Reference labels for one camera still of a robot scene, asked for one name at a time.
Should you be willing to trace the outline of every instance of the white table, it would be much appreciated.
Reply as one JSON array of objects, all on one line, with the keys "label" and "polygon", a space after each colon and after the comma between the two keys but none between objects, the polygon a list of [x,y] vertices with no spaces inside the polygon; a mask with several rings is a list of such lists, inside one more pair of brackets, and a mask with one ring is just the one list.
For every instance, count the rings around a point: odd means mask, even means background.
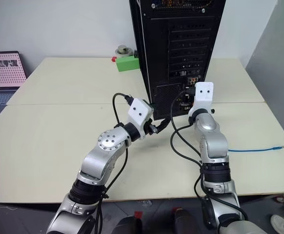
[{"label": "white table", "polygon": [[[237,59],[212,59],[206,80],[214,103],[264,101]],[[111,103],[117,92],[148,100],[140,70],[118,72],[110,58],[46,58],[8,105]]]},{"label": "white table", "polygon": [[[217,103],[213,108],[231,149],[284,145],[284,131],[265,103]],[[124,122],[128,105],[118,109]],[[183,126],[187,117],[175,122]],[[0,114],[0,202],[61,202],[98,135],[114,124],[110,104],[7,106]],[[183,135],[198,147],[192,131],[183,130]],[[112,186],[110,200],[194,196],[199,170],[172,151],[171,133],[169,125],[131,145],[128,165]],[[175,145],[198,159],[177,137]],[[230,167],[240,195],[284,193],[284,149],[230,153]]]}]

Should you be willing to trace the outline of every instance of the laptop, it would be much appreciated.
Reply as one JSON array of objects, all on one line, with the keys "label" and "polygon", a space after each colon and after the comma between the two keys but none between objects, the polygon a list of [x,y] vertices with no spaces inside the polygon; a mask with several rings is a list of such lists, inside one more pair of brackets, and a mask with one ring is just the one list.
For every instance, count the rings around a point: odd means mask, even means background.
[{"label": "laptop", "polygon": [[0,112],[26,78],[19,53],[0,52]]}]

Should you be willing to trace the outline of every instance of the computer tower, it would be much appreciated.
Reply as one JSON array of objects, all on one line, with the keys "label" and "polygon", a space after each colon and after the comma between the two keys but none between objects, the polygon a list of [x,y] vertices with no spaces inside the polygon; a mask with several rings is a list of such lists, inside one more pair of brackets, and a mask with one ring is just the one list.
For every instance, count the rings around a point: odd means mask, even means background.
[{"label": "computer tower", "polygon": [[[136,47],[154,119],[186,87],[204,81],[225,0],[130,0]],[[183,95],[173,115],[185,115],[193,99]]]}]

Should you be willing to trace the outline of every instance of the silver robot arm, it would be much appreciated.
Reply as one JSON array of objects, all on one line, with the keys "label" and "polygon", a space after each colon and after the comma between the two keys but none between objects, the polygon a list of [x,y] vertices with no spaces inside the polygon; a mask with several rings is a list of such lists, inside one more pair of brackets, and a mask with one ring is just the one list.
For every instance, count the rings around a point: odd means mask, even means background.
[{"label": "silver robot arm", "polygon": [[202,199],[205,225],[220,234],[266,234],[255,224],[246,221],[240,210],[234,180],[230,177],[228,143],[219,124],[210,114],[213,83],[196,83],[194,105],[189,122],[200,145]]},{"label": "silver robot arm", "polygon": [[144,139],[147,133],[159,132],[150,124],[152,113],[151,106],[144,100],[135,98],[128,112],[128,123],[118,124],[98,137],[95,147],[84,158],[77,179],[64,197],[47,233],[91,233],[95,225],[91,214],[105,196],[105,184],[116,160],[133,141]]}]

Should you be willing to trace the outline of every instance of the gray floor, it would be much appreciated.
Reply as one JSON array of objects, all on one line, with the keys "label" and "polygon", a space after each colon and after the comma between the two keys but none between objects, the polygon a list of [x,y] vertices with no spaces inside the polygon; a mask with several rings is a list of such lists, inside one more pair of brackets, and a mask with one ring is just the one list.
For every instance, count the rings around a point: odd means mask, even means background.
[{"label": "gray floor", "polygon": [[[103,203],[103,232],[110,234],[118,223],[128,215],[134,215],[135,211],[142,211],[142,221],[145,234],[172,234],[172,210],[176,207],[187,209],[200,224],[204,234],[213,234],[207,230],[202,222],[199,200],[195,198],[159,199],[152,201],[125,201]],[[256,223],[269,234],[275,234],[269,219],[272,214],[284,217],[282,204],[272,199],[261,199],[242,205],[248,213],[250,221]],[[25,209],[17,207],[9,210],[0,205],[0,234],[41,234],[46,228],[55,212]]]}]

